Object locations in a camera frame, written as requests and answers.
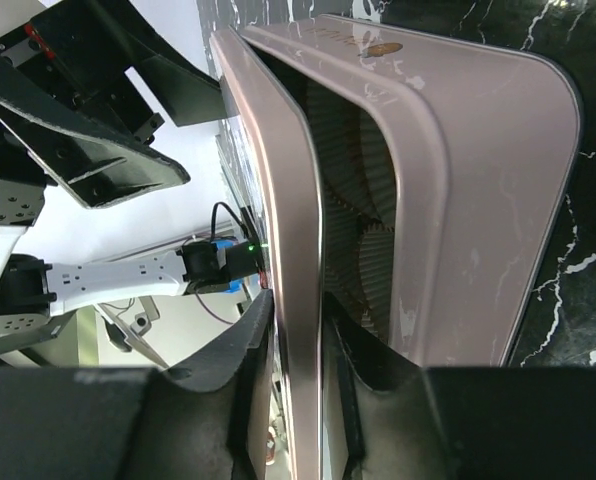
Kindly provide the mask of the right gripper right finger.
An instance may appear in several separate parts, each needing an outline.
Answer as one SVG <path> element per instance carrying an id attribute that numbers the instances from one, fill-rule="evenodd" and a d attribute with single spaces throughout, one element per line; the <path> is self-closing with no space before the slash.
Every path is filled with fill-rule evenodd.
<path id="1" fill-rule="evenodd" d="M 334 479 L 596 479 L 596 368 L 420 367 L 322 304 Z"/>

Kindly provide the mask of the pink tin lid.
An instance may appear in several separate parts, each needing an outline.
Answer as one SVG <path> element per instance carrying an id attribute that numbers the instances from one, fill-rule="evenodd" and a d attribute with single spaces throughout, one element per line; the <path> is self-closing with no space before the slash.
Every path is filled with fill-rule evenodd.
<path id="1" fill-rule="evenodd" d="M 229 28 L 210 40 L 244 129 L 263 197 L 291 474 L 322 476 L 321 181 L 299 105 Z"/>

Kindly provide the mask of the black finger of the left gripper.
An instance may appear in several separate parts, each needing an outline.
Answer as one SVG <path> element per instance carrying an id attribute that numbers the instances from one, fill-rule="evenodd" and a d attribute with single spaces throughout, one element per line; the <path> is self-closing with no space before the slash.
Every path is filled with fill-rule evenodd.
<path id="1" fill-rule="evenodd" d="M 87 208 L 117 205 L 190 181 L 177 161 L 67 108 L 1 56 L 0 123 Z"/>
<path id="2" fill-rule="evenodd" d="M 129 1 L 61 1 L 42 12 L 42 43 L 86 97 L 133 68 L 177 126 L 227 116 L 219 82 L 179 54 Z"/>

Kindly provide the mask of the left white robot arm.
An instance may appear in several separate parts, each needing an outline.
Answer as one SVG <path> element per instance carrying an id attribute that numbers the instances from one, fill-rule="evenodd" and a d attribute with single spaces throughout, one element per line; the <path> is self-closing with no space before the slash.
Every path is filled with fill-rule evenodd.
<path id="1" fill-rule="evenodd" d="M 251 214 L 242 239 L 211 234 L 114 262 L 64 264 L 15 248 L 63 189 L 99 209 L 185 184 L 153 147 L 166 119 L 221 119 L 218 83 L 128 1 L 0 1 L 0 355 L 56 336 L 70 313 L 118 300 L 225 291 L 264 269 Z"/>

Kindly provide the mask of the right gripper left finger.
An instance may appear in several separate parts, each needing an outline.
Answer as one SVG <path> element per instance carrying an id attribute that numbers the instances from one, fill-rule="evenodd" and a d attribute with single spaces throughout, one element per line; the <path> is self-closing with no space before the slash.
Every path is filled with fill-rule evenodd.
<path id="1" fill-rule="evenodd" d="M 0 479 L 261 479 L 274 300 L 167 371 L 0 367 Z"/>

